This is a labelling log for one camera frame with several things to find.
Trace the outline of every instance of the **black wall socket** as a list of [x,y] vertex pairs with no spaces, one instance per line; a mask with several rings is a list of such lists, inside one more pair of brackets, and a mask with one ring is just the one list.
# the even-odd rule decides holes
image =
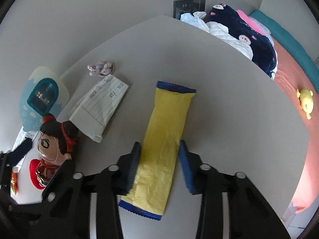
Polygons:
[[176,0],[174,1],[173,18],[180,20],[184,13],[205,11],[206,0]]

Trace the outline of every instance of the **red hair ribbon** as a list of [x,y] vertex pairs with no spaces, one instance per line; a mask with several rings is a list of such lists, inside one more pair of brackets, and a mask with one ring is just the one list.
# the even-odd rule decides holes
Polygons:
[[62,135],[64,136],[65,141],[66,141],[66,151],[67,152],[72,152],[73,151],[73,146],[75,145],[75,141],[74,141],[73,138],[71,138],[71,137],[69,137],[67,135],[67,133],[65,132],[63,123],[61,123],[61,131],[62,131]]
[[54,116],[45,116],[41,120],[41,123],[43,124],[44,122],[47,122],[48,120],[56,120],[56,118]]

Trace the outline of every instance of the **white tabletop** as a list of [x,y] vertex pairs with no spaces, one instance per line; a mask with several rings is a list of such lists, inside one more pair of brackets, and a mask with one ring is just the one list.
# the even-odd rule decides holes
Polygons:
[[[158,80],[197,90],[183,139],[191,152],[218,171],[242,171],[279,216],[299,182],[308,133],[289,99],[265,73],[218,38],[167,16],[140,23],[93,49],[62,79],[71,99],[59,120],[101,78],[87,65],[115,62],[114,75],[129,89],[100,144],[82,137],[77,171],[98,173],[143,141]],[[161,221],[120,208],[125,238],[195,238],[200,195],[186,189],[179,162]]]

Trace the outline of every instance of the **yellow snack package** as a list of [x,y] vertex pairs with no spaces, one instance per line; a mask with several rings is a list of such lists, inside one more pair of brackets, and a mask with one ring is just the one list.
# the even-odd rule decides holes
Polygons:
[[133,188],[120,207],[160,220],[170,192],[186,114],[196,90],[157,82],[155,107],[146,129]]

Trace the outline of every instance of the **teal pillow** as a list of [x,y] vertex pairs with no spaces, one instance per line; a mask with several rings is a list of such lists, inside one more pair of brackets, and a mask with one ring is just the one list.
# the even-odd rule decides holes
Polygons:
[[310,82],[312,82],[316,91],[319,92],[319,69],[300,43],[288,31],[263,12],[255,10],[250,16],[261,22],[271,31],[272,36],[293,56],[308,76]]

